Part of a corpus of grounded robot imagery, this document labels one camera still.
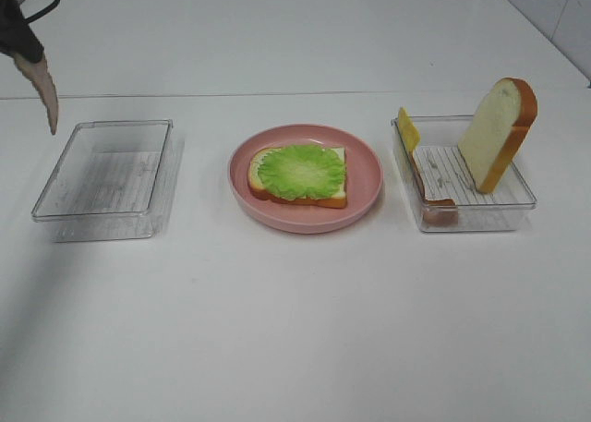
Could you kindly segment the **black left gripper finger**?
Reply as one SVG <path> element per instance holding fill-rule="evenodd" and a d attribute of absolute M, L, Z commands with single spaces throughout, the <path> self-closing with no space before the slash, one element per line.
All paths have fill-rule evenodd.
<path fill-rule="evenodd" d="M 19 54 L 33 64 L 43 58 L 43 46 L 24 18 L 18 0 L 1 0 L 1 53 Z"/>

